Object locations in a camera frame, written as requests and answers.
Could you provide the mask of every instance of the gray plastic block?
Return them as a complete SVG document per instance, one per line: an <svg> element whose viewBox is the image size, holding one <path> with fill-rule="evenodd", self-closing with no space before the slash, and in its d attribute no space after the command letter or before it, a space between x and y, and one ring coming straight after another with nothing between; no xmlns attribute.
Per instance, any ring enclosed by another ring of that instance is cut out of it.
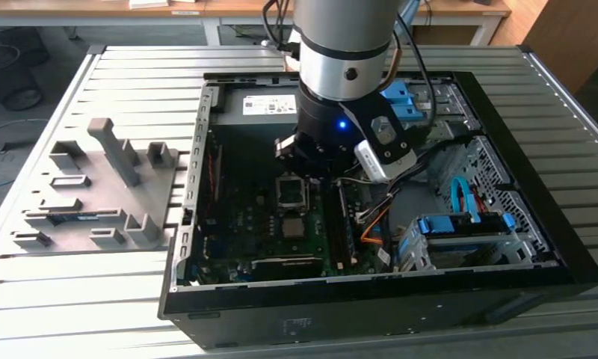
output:
<svg viewBox="0 0 598 359"><path fill-rule="evenodd" d="M54 227L54 223L48 220L48 218L44 215L39 215L36 217L24 216L23 221L32 228Z"/></svg>
<svg viewBox="0 0 598 359"><path fill-rule="evenodd" d="M130 164L132 166L136 166L136 163L139 161L136 160L136 152L132 149L132 145L130 144L130 140L124 139L124 140L118 140L118 141L119 141L119 144L120 144L120 150L123 151L123 153L126 155L126 158L130 161Z"/></svg>
<svg viewBox="0 0 598 359"><path fill-rule="evenodd" d="M84 153L75 141L56 141L50 149L48 158L60 171L78 170L74 159L83 155Z"/></svg>
<svg viewBox="0 0 598 359"><path fill-rule="evenodd" d="M124 238L116 228L92 228L88 235L95 245L103 248L119 247Z"/></svg>
<svg viewBox="0 0 598 359"><path fill-rule="evenodd" d="M88 123L87 133L99 141L104 151L106 159L119 174L127 187L134 187L139 183L139 176L132 168L128 155L112 134L112 122L108 118L92 118Z"/></svg>
<svg viewBox="0 0 598 359"><path fill-rule="evenodd" d="M12 235L12 243L22 249L44 248L52 244L50 238L38 230L15 232Z"/></svg>
<svg viewBox="0 0 598 359"><path fill-rule="evenodd" d="M106 224L124 224L126 223L126 212L120 208L99 208L99 211L110 211L111 213L96 214L96 220L99 223Z"/></svg>
<svg viewBox="0 0 598 359"><path fill-rule="evenodd" d="M123 230L138 245L150 244L158 239L158 228L147 214L143 215L140 224L136 223L132 215L128 215Z"/></svg>
<svg viewBox="0 0 598 359"><path fill-rule="evenodd" d="M152 168L170 168L175 165L164 142L150 142L146 156Z"/></svg>
<svg viewBox="0 0 598 359"><path fill-rule="evenodd" d="M54 177L48 183L54 189L62 188L86 188L90 186L90 179L86 175Z"/></svg>
<svg viewBox="0 0 598 359"><path fill-rule="evenodd" d="M40 200L36 208L42 211L76 211L80 208L80 201L74 197Z"/></svg>

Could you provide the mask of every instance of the aluminum profile table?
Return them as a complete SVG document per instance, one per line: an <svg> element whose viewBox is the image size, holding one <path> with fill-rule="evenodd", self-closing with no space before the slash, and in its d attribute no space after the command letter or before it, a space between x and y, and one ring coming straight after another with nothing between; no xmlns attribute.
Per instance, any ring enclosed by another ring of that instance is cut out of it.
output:
<svg viewBox="0 0 598 359"><path fill-rule="evenodd" d="M531 53L516 48L422 48L428 70L474 72L568 221L598 263L598 125ZM279 56L252 46L112 47L87 55L0 209L0 357L102 355L168 358L207 355L155 317L164 248L108 254L26 255L8 243L12 204L38 179L58 136L106 115L134 148L164 141L187 163L203 72L280 71ZM415 70L407 52L402 70ZM182 184L179 167L175 183ZM179 217L171 191L167 223ZM367 353L403 358L578 358L598 355L598 287L543 304L491 328L394 337L220 349L228 357Z"/></svg>

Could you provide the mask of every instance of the orange wire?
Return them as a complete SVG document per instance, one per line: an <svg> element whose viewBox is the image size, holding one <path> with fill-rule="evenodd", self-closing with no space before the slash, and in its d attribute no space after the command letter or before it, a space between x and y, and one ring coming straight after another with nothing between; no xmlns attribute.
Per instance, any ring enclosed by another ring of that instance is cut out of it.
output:
<svg viewBox="0 0 598 359"><path fill-rule="evenodd" d="M367 236L367 233L370 232L371 227L374 227L374 225L376 224L378 220L380 219L382 215L386 214L387 209L390 209L390 206L387 206L387 207L380 211L380 213L378 213L376 218L371 221L370 226L367 226L364 232L363 232L362 235L360 235L360 242L368 242L368 243L374 243L374 244L382 245L382 240L380 240L380 239L368 238L368 237L366 237L366 236Z"/></svg>

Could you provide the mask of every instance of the label sticker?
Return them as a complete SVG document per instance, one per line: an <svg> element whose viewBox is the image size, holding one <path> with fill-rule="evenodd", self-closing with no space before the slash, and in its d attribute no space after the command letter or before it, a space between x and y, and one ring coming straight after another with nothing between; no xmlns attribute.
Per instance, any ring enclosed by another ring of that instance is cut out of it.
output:
<svg viewBox="0 0 598 359"><path fill-rule="evenodd" d="M295 114L295 95L244 96L243 115Z"/></svg>
<svg viewBox="0 0 598 359"><path fill-rule="evenodd" d="M386 266L390 265L390 255L383 251L382 248L378 249L376 257L386 264Z"/></svg>
<svg viewBox="0 0 598 359"><path fill-rule="evenodd" d="M171 15L199 15L199 11L170 11Z"/></svg>

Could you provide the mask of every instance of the robotic arm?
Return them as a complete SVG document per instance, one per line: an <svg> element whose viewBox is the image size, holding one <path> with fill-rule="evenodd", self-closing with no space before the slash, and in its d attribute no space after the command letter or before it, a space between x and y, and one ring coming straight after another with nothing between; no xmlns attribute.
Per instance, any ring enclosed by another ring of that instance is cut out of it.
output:
<svg viewBox="0 0 598 359"><path fill-rule="evenodd" d="M300 176L339 177L355 158L370 180L386 182L415 163L406 131L379 94L390 82L387 77L382 83L382 74L400 4L295 2L298 123L292 136L276 140L275 156ZM410 1L404 15L414 17L415 5Z"/></svg>

